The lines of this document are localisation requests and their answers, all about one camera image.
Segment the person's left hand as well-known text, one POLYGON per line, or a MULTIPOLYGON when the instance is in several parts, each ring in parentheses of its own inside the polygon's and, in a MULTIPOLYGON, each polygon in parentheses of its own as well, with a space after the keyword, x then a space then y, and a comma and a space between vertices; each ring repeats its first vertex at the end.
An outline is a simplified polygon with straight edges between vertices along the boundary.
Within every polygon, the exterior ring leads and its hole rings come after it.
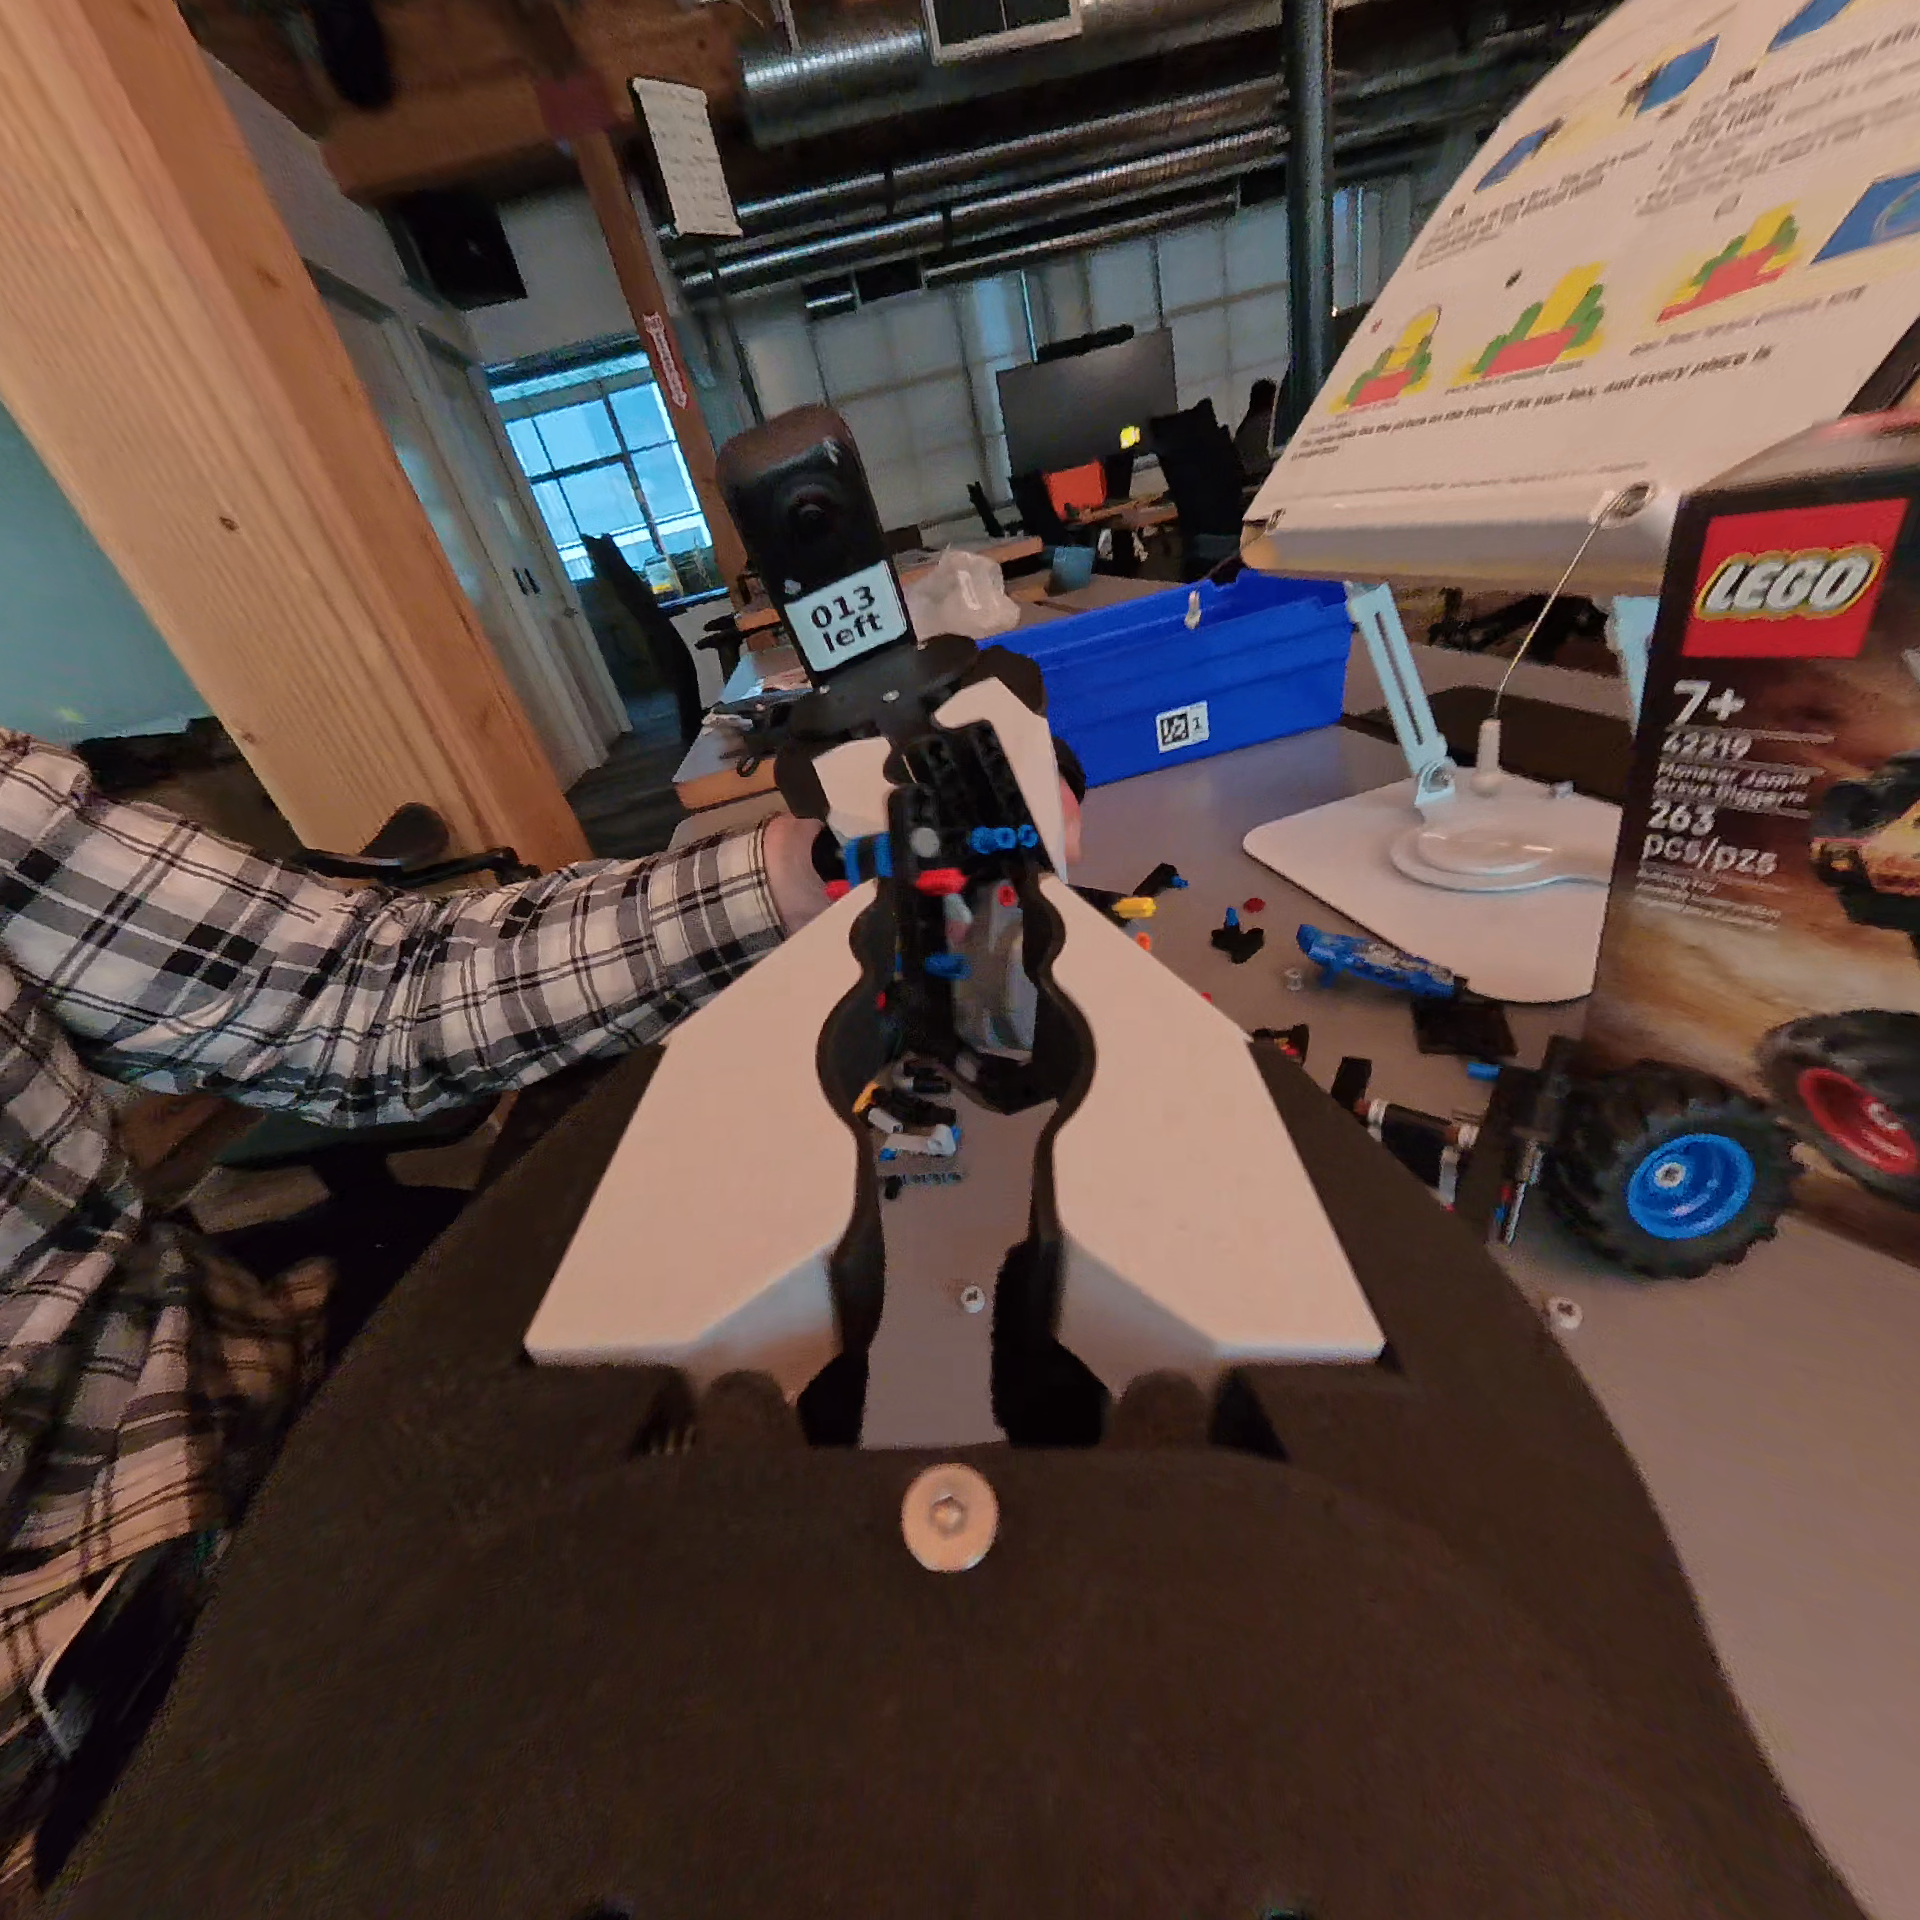
POLYGON ((825 822, 778 814, 762 825, 758 850, 766 889, 788 940, 813 924, 831 902, 830 880, 844 877, 841 846, 825 822))

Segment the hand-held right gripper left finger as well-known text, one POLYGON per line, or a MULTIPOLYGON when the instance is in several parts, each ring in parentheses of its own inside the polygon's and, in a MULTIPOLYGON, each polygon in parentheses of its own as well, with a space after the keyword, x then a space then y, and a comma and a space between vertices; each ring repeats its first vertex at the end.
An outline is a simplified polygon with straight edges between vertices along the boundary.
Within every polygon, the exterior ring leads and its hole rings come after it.
POLYGON ((890 1062, 893 934, 862 883, 658 1049, 529 1361, 766 1377, 810 1443, 859 1443, 885 1249, 858 1101, 890 1062))

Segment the black toy wheel on axle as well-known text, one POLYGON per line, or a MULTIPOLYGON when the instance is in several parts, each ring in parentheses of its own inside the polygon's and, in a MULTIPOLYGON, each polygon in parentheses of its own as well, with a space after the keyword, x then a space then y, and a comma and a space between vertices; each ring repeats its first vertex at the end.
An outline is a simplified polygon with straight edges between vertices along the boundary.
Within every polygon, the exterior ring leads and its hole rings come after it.
POLYGON ((1535 1068, 1489 1073, 1479 1117, 1412 1112, 1341 1061, 1331 1096, 1485 1242, 1513 1244, 1526 1200, 1639 1280, 1698 1280, 1770 1242, 1803 1169, 1757 1100, 1692 1068, 1583 1073, 1553 1041, 1535 1068))

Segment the black office chair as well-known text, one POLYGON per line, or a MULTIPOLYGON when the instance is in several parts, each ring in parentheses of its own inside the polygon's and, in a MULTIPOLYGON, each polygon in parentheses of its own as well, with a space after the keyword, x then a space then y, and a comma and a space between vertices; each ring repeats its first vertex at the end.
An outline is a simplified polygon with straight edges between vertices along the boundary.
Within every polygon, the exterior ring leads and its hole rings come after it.
POLYGON ((705 694, 686 638, 610 536, 587 536, 583 550, 590 581, 581 594, 609 669, 623 691, 645 682, 647 688, 668 694, 678 744, 693 745, 705 728, 705 694))

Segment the hanging paper sign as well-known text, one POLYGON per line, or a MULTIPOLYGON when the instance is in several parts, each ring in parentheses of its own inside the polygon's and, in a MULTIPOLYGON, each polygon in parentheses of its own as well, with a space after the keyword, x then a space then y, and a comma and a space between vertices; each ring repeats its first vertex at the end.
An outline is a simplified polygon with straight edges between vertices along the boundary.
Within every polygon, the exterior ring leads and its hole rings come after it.
POLYGON ((706 93, 654 78, 629 78, 629 93, 675 233, 706 243, 743 237, 706 93))

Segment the printed instruction sheet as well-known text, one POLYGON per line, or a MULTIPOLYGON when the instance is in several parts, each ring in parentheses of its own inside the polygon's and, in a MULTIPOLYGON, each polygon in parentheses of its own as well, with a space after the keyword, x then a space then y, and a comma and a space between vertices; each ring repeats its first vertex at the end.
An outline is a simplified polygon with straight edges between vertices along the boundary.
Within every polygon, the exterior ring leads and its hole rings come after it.
POLYGON ((1521 574, 1891 372, 1916 328, 1917 6, 1619 5, 1502 122, 1249 512, 1268 566, 1521 574))

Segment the clear plastic bag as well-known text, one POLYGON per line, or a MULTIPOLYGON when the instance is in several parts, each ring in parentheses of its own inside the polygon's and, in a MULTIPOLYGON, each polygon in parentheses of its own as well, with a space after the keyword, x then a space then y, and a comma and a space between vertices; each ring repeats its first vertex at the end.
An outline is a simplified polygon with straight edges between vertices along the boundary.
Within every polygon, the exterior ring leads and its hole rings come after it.
POLYGON ((948 546, 934 562, 900 576, 903 606, 918 640, 994 640, 1020 627, 1022 609, 1003 566, 988 553, 948 546))

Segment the person's left forearm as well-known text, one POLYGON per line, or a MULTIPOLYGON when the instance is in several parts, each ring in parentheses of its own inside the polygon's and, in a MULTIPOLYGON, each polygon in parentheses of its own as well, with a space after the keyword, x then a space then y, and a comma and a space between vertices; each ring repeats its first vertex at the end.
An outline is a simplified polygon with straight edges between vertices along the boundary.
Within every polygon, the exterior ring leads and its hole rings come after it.
POLYGON ((762 825, 459 897, 345 892, 5 734, 5 973, 91 1074, 375 1124, 658 1042, 783 940, 762 825))

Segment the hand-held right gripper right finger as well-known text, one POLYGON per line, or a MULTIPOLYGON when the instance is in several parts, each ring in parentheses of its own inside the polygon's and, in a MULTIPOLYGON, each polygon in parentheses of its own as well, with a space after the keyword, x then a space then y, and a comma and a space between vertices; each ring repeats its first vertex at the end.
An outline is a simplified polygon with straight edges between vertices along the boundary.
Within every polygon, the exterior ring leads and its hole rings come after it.
POLYGON ((1167 1377, 1209 1418, 1267 1365, 1364 1368, 1386 1331, 1251 1041, 1065 880, 1027 893, 1046 1117, 993 1306, 993 1418, 1095 1444, 1167 1377))

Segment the toy truck chassis with motor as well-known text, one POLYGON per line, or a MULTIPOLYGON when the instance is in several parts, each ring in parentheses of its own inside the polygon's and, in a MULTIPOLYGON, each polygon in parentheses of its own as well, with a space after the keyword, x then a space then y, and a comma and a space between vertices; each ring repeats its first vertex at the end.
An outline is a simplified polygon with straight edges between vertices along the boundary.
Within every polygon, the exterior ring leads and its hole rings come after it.
POLYGON ((926 732, 900 769, 879 825, 830 868, 831 889, 877 892, 879 1033, 980 1109, 1030 1112, 1046 1098, 1027 964, 1027 893, 1049 870, 1039 828, 989 722, 926 732))

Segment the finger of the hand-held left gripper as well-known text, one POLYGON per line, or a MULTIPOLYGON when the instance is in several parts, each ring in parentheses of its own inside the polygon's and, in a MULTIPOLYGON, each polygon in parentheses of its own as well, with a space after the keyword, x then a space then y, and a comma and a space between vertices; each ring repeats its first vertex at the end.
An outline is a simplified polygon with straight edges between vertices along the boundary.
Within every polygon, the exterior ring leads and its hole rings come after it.
POLYGON ((813 868, 825 889, 852 889, 895 874, 892 828, 893 782, 887 761, 893 748, 863 737, 831 748, 813 761, 825 798, 825 820, 813 843, 813 868))
POLYGON ((1075 865, 1075 795, 1057 755, 1049 721, 998 678, 980 678, 937 707, 937 729, 954 740, 993 732, 1005 776, 993 793, 994 825, 1033 825, 1046 865, 1067 875, 1075 865))

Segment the toy truck set box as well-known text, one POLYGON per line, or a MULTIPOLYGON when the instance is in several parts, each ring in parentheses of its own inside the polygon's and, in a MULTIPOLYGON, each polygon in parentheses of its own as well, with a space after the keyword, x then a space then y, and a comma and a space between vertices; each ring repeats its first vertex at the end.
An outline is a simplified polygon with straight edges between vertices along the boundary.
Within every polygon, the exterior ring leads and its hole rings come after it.
POLYGON ((1793 1209, 1916 1264, 1917 425, 1844 416, 1679 508, 1579 1069, 1757 1100, 1793 1209))

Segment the slim wooden pillar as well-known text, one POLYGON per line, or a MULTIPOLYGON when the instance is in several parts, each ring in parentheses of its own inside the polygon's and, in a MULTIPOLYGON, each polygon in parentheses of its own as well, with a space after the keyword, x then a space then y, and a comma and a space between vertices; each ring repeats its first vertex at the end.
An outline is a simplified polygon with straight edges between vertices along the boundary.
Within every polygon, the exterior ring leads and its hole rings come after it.
POLYGON ((634 182, 609 131, 583 133, 572 141, 573 165, 609 248, 620 293, 630 310, 634 332, 645 350, 677 445, 686 460, 694 497, 710 532, 714 560, 725 579, 731 606, 745 606, 748 556, 715 477, 714 438, 687 368, 681 332, 666 297, 666 281, 639 217, 634 182))

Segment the person's plaid shirt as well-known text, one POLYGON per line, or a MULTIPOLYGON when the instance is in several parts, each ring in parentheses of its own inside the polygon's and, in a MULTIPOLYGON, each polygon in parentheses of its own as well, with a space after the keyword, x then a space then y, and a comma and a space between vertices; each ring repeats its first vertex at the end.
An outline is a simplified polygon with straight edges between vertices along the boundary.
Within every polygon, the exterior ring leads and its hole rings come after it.
POLYGON ((317 1386, 333 1269, 259 1278, 148 1211, 102 1085, 3 990, 5 1812, 55 1755, 35 1683, 111 1580, 218 1546, 317 1386))

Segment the yellow and black toy piece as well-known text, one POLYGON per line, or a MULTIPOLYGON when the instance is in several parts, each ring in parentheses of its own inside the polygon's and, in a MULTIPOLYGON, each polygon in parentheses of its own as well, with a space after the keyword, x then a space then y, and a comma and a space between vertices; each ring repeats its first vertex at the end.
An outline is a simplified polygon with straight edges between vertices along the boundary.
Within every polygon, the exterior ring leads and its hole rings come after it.
POLYGON ((931 1058, 887 1065, 855 1098, 855 1122, 877 1145, 877 1163, 950 1161, 963 1145, 954 1081, 931 1058))

